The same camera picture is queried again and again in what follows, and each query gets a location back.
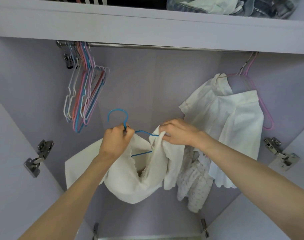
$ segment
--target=white shelf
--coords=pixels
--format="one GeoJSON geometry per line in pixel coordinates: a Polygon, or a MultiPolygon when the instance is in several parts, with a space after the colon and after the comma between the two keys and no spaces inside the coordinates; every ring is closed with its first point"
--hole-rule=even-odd
{"type": "Polygon", "coordinates": [[[304,21],[0,0],[0,36],[304,54],[304,21]]]}

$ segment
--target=white garment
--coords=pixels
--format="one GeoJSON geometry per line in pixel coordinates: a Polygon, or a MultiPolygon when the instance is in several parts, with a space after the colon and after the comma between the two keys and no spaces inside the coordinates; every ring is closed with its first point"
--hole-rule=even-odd
{"type": "Polygon", "coordinates": [[[230,15],[241,10],[244,2],[238,0],[194,0],[191,2],[183,1],[180,4],[202,9],[211,14],[230,15]]]}
{"type": "MultiPolygon", "coordinates": [[[[180,105],[184,120],[223,144],[257,159],[263,113],[257,91],[233,94],[225,74],[217,74],[180,105]]],[[[198,160],[218,187],[236,188],[222,170],[200,152],[198,160]]]]}
{"type": "Polygon", "coordinates": [[[195,160],[194,154],[197,154],[197,157],[199,155],[198,152],[193,151],[193,147],[185,147],[182,167],[177,180],[177,198],[182,201],[184,197],[188,197],[188,209],[198,213],[209,195],[213,178],[206,172],[206,167],[198,159],[195,160]]]}
{"type": "MultiPolygon", "coordinates": [[[[158,135],[157,128],[153,134],[158,135]]],[[[184,146],[171,145],[159,137],[150,136],[149,141],[134,134],[125,152],[113,163],[100,184],[106,187],[120,200],[137,203],[150,196],[158,188],[170,190],[175,186],[181,168],[184,146]],[[131,155],[153,151],[135,157],[131,155]],[[135,161],[146,162],[146,168],[138,176],[135,161]]],[[[65,162],[66,185],[69,188],[87,169],[93,158],[98,155],[102,139],[88,146],[65,162]]]]}

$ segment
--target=forearm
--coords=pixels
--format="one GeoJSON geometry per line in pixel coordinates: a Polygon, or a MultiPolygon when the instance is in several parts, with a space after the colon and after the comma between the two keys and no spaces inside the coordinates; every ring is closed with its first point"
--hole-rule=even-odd
{"type": "Polygon", "coordinates": [[[19,240],[73,240],[100,181],[114,160],[97,156],[78,180],[19,240]]]}
{"type": "Polygon", "coordinates": [[[291,239],[304,239],[303,189],[206,133],[199,133],[194,143],[291,239]]]}

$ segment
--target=person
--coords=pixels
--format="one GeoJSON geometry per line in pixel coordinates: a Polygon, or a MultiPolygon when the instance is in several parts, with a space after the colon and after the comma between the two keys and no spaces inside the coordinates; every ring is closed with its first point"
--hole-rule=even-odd
{"type": "MultiPolygon", "coordinates": [[[[214,140],[182,119],[166,121],[163,140],[206,153],[241,190],[292,240],[304,240],[304,190],[269,167],[214,140]]],[[[129,126],[107,129],[99,154],[81,177],[19,240],[73,240],[103,176],[125,151],[134,134],[129,126]]]]}

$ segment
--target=metal rod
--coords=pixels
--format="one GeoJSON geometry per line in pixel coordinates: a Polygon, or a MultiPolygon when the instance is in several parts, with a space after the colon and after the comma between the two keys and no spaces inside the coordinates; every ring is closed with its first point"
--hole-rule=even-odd
{"type": "MultiPolygon", "coordinates": [[[[74,41],[62,41],[57,40],[56,44],[62,48],[69,44],[73,44],[74,41]]],[[[132,49],[152,49],[152,50],[178,50],[178,51],[216,51],[216,52],[242,52],[237,50],[222,50],[222,49],[206,49],[206,48],[192,48],[192,47],[174,47],[174,46],[157,46],[157,45],[140,45],[140,44],[115,44],[115,43],[96,43],[88,42],[88,45],[92,47],[117,47],[117,48],[132,48],[132,49]]]]}

